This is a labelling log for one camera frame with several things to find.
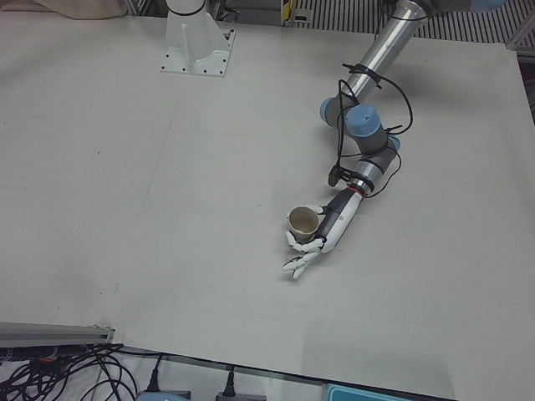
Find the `metal frame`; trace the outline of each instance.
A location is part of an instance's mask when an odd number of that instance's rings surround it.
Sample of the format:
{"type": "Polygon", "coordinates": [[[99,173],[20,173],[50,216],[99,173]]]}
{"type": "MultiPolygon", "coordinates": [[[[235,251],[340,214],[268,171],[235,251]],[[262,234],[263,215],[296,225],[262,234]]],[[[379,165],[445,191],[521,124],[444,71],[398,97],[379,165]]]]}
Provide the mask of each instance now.
{"type": "Polygon", "coordinates": [[[0,348],[110,343],[111,327],[0,322],[0,348]]]}
{"type": "Polygon", "coordinates": [[[506,43],[506,48],[519,54],[535,56],[535,48],[522,44],[526,39],[526,36],[532,32],[533,29],[535,29],[535,10],[527,16],[522,25],[520,25],[517,31],[509,38],[506,43]]]}

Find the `robotic hand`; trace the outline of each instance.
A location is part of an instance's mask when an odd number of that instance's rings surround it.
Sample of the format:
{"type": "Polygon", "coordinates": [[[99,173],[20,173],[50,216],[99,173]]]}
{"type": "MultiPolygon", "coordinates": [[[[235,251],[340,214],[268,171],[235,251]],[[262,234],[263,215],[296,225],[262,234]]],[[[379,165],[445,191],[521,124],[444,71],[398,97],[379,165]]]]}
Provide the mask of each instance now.
{"type": "Polygon", "coordinates": [[[293,278],[298,278],[304,269],[316,259],[320,253],[331,252],[353,220],[360,201],[364,196],[354,186],[348,186],[340,191],[326,206],[304,205],[293,209],[287,215],[288,225],[291,231],[286,231],[288,244],[304,255],[296,256],[283,266],[283,271],[293,272],[293,278]],[[319,218],[311,217],[310,213],[322,216],[323,221],[319,224],[312,238],[308,242],[299,243],[296,236],[306,232],[303,228],[314,225],[319,218]]]}

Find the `wire bundle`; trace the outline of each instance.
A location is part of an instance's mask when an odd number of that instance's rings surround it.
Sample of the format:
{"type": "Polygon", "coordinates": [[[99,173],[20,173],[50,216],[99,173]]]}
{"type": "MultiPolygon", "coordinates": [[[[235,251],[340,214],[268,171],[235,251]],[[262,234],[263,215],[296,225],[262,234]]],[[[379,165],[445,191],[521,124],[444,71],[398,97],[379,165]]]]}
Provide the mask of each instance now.
{"type": "Polygon", "coordinates": [[[110,386],[111,391],[104,401],[113,399],[112,397],[122,401],[121,393],[128,394],[126,399],[135,400],[138,393],[135,378],[112,354],[149,354],[121,351],[122,347],[123,344],[97,345],[90,346],[87,353],[75,357],[33,359],[0,383],[0,401],[56,401],[61,397],[71,376],[93,366],[100,367],[99,378],[97,383],[82,395],[80,401],[89,399],[90,394],[106,384],[110,386]]]}

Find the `power cord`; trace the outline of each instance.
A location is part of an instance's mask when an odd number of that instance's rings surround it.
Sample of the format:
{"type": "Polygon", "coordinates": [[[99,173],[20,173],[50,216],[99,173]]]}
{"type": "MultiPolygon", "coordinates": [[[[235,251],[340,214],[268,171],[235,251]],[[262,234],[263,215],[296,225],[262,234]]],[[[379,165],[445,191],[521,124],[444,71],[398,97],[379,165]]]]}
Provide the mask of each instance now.
{"type": "Polygon", "coordinates": [[[231,367],[231,371],[228,373],[227,385],[225,391],[223,391],[223,397],[236,397],[236,391],[234,390],[234,367],[231,367]]]}
{"type": "Polygon", "coordinates": [[[161,359],[164,357],[164,354],[160,354],[158,357],[158,360],[156,361],[156,365],[154,366],[154,369],[152,369],[152,374],[150,375],[150,381],[149,386],[147,387],[147,390],[145,390],[147,393],[159,393],[160,392],[160,386],[158,385],[158,367],[160,366],[161,359]]]}

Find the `black cable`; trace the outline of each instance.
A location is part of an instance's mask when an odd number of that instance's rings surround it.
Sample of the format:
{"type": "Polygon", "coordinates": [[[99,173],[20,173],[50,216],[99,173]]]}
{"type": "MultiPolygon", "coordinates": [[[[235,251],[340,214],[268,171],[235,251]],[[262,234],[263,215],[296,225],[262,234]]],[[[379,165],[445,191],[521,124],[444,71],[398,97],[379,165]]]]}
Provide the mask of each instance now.
{"type": "Polygon", "coordinates": [[[72,375],[93,366],[100,367],[107,379],[99,381],[87,393],[103,384],[108,384],[112,391],[107,399],[115,396],[121,401],[120,389],[125,388],[129,396],[135,400],[138,390],[134,376],[111,355],[122,347],[123,344],[104,344],[91,346],[87,353],[75,357],[59,357],[55,360],[34,359],[15,369],[7,380],[0,383],[0,401],[48,401],[52,392],[59,389],[52,401],[58,400],[72,375]],[[118,369],[118,378],[112,377],[112,368],[118,369]]]}
{"type": "Polygon", "coordinates": [[[152,369],[152,374],[150,375],[149,385],[147,386],[147,393],[158,393],[160,391],[160,385],[158,384],[158,367],[160,366],[161,359],[164,357],[161,354],[156,361],[154,369],[152,369]]]}
{"type": "Polygon", "coordinates": [[[392,174],[390,174],[390,177],[388,177],[388,180],[386,180],[386,182],[383,185],[383,187],[380,190],[375,191],[372,195],[365,195],[364,198],[366,198],[366,199],[375,198],[378,194],[383,192],[386,189],[386,186],[389,184],[390,180],[392,180],[392,177],[394,177],[394,175],[396,175],[398,173],[398,171],[401,170],[401,155],[398,153],[398,150],[396,148],[390,148],[390,147],[388,149],[391,149],[391,150],[393,150],[395,152],[395,155],[397,156],[397,158],[400,161],[400,163],[398,164],[397,169],[395,169],[395,171],[392,174]]]}
{"type": "MultiPolygon", "coordinates": [[[[403,97],[403,100],[405,101],[405,104],[407,106],[407,110],[409,112],[409,123],[404,128],[402,128],[403,125],[396,125],[396,126],[393,126],[393,127],[386,128],[385,132],[388,135],[401,135],[401,134],[404,134],[404,132],[407,132],[412,127],[412,125],[414,123],[414,112],[413,112],[413,109],[412,109],[412,105],[410,104],[409,98],[407,97],[405,91],[395,81],[393,81],[392,79],[389,79],[389,78],[387,78],[387,77],[385,77],[383,75],[377,74],[374,70],[369,69],[368,67],[364,66],[363,64],[357,63],[355,65],[351,65],[351,64],[343,63],[342,65],[345,68],[348,69],[350,74],[365,74],[365,75],[369,76],[371,79],[373,79],[375,81],[375,84],[376,84],[377,88],[379,88],[379,89],[382,89],[382,86],[380,85],[381,81],[387,82],[388,84],[393,86],[401,94],[401,96],[403,97]]],[[[345,132],[344,132],[344,130],[345,130],[345,111],[347,109],[350,109],[350,108],[354,107],[354,105],[350,105],[348,107],[344,107],[343,96],[346,96],[349,99],[352,99],[354,104],[359,104],[359,101],[356,98],[356,96],[354,94],[354,91],[351,89],[351,87],[349,86],[347,81],[344,81],[343,79],[340,79],[338,81],[338,100],[339,100],[339,110],[340,110],[339,111],[339,115],[337,117],[337,126],[338,126],[338,134],[339,134],[339,136],[338,136],[338,149],[337,149],[336,164],[334,165],[333,169],[329,173],[329,184],[331,186],[335,186],[336,182],[338,182],[339,180],[344,180],[346,182],[349,182],[350,180],[352,180],[356,176],[355,175],[356,173],[354,171],[349,170],[349,169],[345,169],[344,167],[342,167],[340,165],[341,159],[342,158],[347,158],[347,157],[354,157],[354,156],[362,155],[361,153],[355,153],[355,154],[352,154],[352,155],[342,155],[343,150],[344,150],[344,137],[345,137],[345,132]],[[348,95],[348,94],[343,92],[342,89],[343,89],[344,86],[349,89],[350,95],[348,95]]],[[[373,197],[377,196],[378,194],[380,194],[381,192],[383,192],[386,189],[387,185],[390,183],[391,179],[394,177],[394,175],[396,175],[398,173],[398,171],[400,171],[400,169],[401,169],[401,164],[402,164],[401,156],[398,153],[397,149],[396,148],[391,148],[391,147],[388,147],[386,149],[390,149],[390,150],[393,150],[395,152],[395,156],[399,160],[399,165],[398,165],[397,169],[389,176],[389,178],[386,181],[385,185],[383,185],[383,187],[380,190],[375,191],[372,195],[365,196],[365,198],[373,198],[373,197]]]]}
{"type": "Polygon", "coordinates": [[[414,112],[412,110],[412,105],[410,104],[409,98],[406,95],[405,91],[396,82],[394,82],[392,79],[389,79],[389,78],[385,77],[384,75],[377,74],[374,70],[369,69],[368,67],[366,67],[363,64],[357,63],[355,65],[352,65],[352,64],[343,63],[342,65],[345,68],[348,69],[350,74],[368,75],[370,78],[372,78],[375,81],[375,83],[377,85],[377,88],[379,88],[379,89],[383,88],[380,85],[380,81],[387,82],[388,84],[392,85],[401,94],[401,96],[403,97],[403,100],[405,101],[405,104],[407,106],[407,110],[409,111],[409,123],[404,129],[402,129],[399,132],[394,132],[394,129],[401,128],[402,125],[396,125],[394,127],[387,128],[387,129],[385,129],[387,134],[389,134],[389,135],[401,135],[404,132],[407,132],[410,129],[410,127],[412,127],[412,125],[414,123],[414,112]]]}
{"type": "Polygon", "coordinates": [[[236,390],[234,390],[234,367],[231,367],[231,371],[228,373],[227,385],[222,393],[223,397],[236,397],[236,390]]]}

